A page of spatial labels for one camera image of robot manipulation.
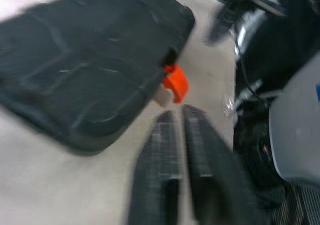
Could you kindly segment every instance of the blue label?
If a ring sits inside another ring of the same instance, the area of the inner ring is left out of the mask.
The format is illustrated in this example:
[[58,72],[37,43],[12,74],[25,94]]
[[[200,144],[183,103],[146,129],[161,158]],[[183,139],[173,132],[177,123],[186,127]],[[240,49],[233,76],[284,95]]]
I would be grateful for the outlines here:
[[320,101],[320,83],[315,85],[316,95],[318,96],[318,101]]

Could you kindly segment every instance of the gray floor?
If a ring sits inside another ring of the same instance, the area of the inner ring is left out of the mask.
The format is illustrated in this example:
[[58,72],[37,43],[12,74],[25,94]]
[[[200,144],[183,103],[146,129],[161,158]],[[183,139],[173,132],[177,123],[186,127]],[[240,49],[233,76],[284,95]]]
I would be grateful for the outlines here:
[[[34,2],[47,1],[0,0],[0,19]],[[217,47],[204,44],[212,14],[220,4],[214,0],[178,1],[196,17],[195,29],[179,59],[190,86],[184,102],[207,112],[230,145],[232,121],[224,115],[224,99],[234,92],[233,43],[228,39]],[[181,107],[169,108],[176,111],[179,123]],[[97,156],[81,157],[0,109],[0,224],[123,223],[136,157],[153,119],[162,110],[152,101],[114,145]],[[192,223],[187,189],[186,185],[181,195],[180,224],[184,225]]]

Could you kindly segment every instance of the orange clip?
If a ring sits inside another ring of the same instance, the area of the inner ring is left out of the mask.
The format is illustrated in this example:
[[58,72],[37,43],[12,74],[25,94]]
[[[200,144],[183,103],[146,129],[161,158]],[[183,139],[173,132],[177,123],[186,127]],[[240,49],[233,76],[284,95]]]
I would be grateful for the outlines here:
[[166,77],[162,79],[163,86],[173,91],[174,103],[181,103],[189,89],[186,75],[178,64],[166,65],[164,72]]

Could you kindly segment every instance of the black rubber mat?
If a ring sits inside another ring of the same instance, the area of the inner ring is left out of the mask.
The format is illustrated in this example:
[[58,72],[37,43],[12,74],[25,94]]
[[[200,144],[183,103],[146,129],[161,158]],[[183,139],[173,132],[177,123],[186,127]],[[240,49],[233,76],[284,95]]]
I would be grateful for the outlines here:
[[166,112],[136,162],[127,224],[176,225],[180,180],[175,123]]
[[0,24],[0,103],[84,152],[139,114],[194,25],[175,0],[57,0]]
[[193,210],[199,224],[269,224],[238,156],[201,110],[185,105],[183,115]]

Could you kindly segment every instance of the black cable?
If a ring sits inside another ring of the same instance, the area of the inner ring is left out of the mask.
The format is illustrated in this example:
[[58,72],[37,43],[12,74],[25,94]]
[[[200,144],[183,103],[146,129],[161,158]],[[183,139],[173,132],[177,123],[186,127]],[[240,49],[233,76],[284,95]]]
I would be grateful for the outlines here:
[[239,48],[237,36],[235,36],[234,43],[235,43],[235,48],[236,48],[237,51],[238,51],[238,56],[239,56],[239,59],[240,59],[240,65],[241,65],[241,69],[242,69],[242,76],[243,76],[243,79],[244,79],[244,82],[245,82],[247,88],[249,89],[249,91],[252,93],[253,96],[255,96],[258,100],[260,100],[261,102],[263,102],[264,104],[266,104],[266,105],[269,107],[270,104],[269,104],[268,100],[263,99],[262,97],[260,97],[260,96],[251,88],[251,85],[250,85],[250,83],[249,83],[248,76],[247,76],[246,64],[245,64],[243,55],[242,55],[241,52],[240,52],[240,48]]

